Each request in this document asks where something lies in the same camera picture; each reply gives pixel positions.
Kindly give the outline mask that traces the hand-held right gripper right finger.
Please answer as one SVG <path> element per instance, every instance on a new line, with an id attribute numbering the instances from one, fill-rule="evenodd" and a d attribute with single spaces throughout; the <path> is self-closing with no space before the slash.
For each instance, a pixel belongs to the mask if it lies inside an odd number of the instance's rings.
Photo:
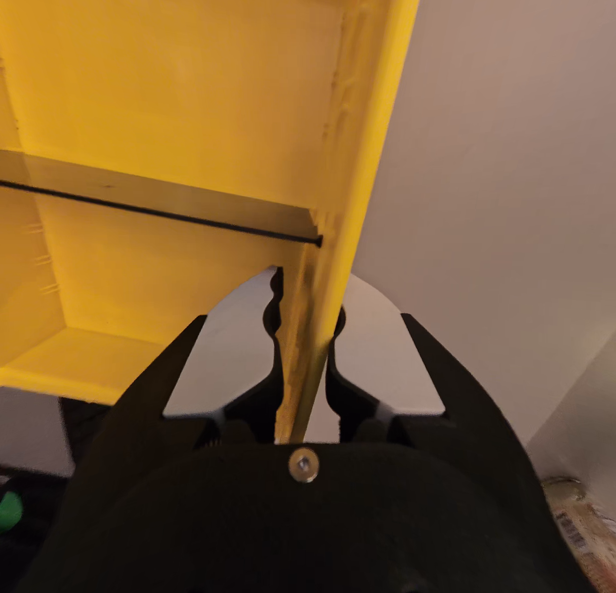
<path id="1" fill-rule="evenodd" d="M 445 406 L 402 313 L 355 275 L 346 285 L 342 327 L 330 343 L 332 379 L 368 406 L 369 417 L 439 417 Z"/>

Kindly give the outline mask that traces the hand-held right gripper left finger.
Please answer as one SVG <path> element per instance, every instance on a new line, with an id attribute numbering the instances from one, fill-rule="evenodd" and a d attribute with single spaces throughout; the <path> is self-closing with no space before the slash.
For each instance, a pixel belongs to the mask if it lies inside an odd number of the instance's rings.
<path id="1" fill-rule="evenodd" d="M 206 316 L 171 392 L 165 419 L 230 419 L 281 370 L 283 269 L 270 266 Z"/>

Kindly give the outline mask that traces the yellow plastic bin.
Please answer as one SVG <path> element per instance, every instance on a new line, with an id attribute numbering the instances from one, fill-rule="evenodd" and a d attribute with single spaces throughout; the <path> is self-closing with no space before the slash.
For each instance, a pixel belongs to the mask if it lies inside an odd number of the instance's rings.
<path id="1" fill-rule="evenodd" d="M 303 439 L 420 0 L 1 0 L 1 385 L 113 404 L 284 269 Z"/>

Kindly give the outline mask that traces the pale printed packet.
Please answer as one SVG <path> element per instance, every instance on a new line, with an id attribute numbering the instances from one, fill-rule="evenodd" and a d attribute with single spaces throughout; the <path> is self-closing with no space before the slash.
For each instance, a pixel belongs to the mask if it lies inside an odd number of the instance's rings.
<path id="1" fill-rule="evenodd" d="M 589 579 L 615 590 L 615 519 L 592 499 L 584 484 L 566 476 L 542 481 L 551 513 Z"/>

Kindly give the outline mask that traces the colourful printed clothing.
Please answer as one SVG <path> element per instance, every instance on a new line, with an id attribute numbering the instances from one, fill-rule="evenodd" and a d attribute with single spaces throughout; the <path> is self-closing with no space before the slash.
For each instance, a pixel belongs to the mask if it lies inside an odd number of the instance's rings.
<path id="1" fill-rule="evenodd" d="M 6 491 L 1 497 L 1 534 L 16 527 L 23 518 L 24 506 L 15 491 Z"/>

